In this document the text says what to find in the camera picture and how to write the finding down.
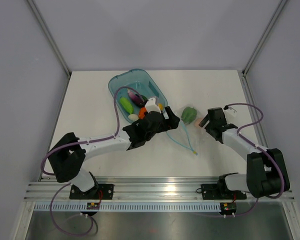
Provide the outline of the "orange fake fruit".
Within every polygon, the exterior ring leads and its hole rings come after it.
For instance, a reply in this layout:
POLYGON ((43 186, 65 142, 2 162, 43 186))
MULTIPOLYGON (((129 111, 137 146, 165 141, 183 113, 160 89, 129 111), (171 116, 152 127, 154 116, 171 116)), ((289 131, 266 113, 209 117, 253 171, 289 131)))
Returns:
POLYGON ((148 111, 145 107, 142 107, 140 110, 139 110, 139 113, 138 113, 138 118, 140 120, 142 120, 146 115, 148 114, 148 111))

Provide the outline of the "cream fake garlic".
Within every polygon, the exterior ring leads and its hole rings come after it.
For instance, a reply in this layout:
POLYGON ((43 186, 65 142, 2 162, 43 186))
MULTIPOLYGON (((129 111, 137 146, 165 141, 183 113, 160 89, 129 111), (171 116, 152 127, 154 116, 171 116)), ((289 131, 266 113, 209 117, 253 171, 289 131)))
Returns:
POLYGON ((130 114, 129 116, 128 116, 128 118, 131 120, 131 121, 133 121, 133 122, 135 122, 135 121, 137 121, 138 119, 139 119, 139 116, 137 115, 137 114, 130 114))

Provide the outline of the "purple fake eggplant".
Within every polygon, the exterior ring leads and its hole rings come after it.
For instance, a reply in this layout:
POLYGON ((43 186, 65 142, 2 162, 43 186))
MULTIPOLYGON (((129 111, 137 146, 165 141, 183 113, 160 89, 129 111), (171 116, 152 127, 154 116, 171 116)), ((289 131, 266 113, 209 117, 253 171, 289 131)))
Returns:
POLYGON ((142 108, 145 106, 145 101, 141 98, 141 96, 134 91, 128 89, 127 94, 129 98, 132 100, 132 102, 138 106, 139 108, 142 108))

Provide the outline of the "green fake bell pepper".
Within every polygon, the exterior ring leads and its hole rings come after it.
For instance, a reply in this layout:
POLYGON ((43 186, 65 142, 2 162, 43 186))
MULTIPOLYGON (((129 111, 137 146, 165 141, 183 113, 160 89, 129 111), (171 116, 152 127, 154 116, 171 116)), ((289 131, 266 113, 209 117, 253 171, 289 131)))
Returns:
POLYGON ((198 111, 194 107, 187 106, 181 114, 181 120, 185 125, 191 124, 198 115, 198 111))

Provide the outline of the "clear zip top bag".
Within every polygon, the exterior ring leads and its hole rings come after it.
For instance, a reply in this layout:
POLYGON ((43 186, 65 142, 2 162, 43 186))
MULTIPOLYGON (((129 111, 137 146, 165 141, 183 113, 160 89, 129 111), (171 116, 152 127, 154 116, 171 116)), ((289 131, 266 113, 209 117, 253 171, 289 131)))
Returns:
POLYGON ((204 142, 204 130, 199 126, 203 120, 203 114, 193 104, 187 104, 173 111, 180 118, 179 125, 176 129, 166 132, 167 137, 178 147, 182 147, 193 154, 200 152, 200 146, 204 142), (184 124, 181 119, 184 108, 192 107, 197 110, 196 119, 190 124, 184 124))

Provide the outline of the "light green fake vegetable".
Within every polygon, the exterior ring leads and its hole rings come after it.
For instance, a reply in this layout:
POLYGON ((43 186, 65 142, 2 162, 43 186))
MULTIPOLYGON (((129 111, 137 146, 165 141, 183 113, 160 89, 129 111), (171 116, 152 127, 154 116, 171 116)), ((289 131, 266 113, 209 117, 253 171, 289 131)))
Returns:
POLYGON ((121 97, 119 103, 129 115, 134 113, 134 108, 127 98, 121 97))

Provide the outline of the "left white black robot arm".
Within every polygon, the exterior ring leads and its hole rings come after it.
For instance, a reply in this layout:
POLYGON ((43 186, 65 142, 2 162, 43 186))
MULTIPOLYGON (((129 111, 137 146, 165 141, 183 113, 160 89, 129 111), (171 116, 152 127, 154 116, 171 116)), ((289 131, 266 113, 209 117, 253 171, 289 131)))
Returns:
POLYGON ((165 113, 151 111, 145 117, 104 137, 79 138, 73 132, 65 134, 48 153, 48 161, 58 183, 70 183, 75 199, 93 199, 100 189, 83 163, 94 157, 142 147, 156 134, 177 129, 180 118, 169 106, 165 113))

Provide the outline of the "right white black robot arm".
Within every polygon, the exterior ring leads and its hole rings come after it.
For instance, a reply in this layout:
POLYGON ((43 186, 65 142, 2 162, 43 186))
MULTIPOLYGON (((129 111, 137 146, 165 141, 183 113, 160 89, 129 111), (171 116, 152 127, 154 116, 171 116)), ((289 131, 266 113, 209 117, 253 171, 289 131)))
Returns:
POLYGON ((216 184, 218 195, 229 198, 235 192, 243 192, 257 199, 279 198, 291 186, 283 153, 278 148, 270 149, 245 137, 240 128, 227 122, 226 109, 208 109, 199 126, 242 157, 246 161, 246 173, 221 175, 216 184))

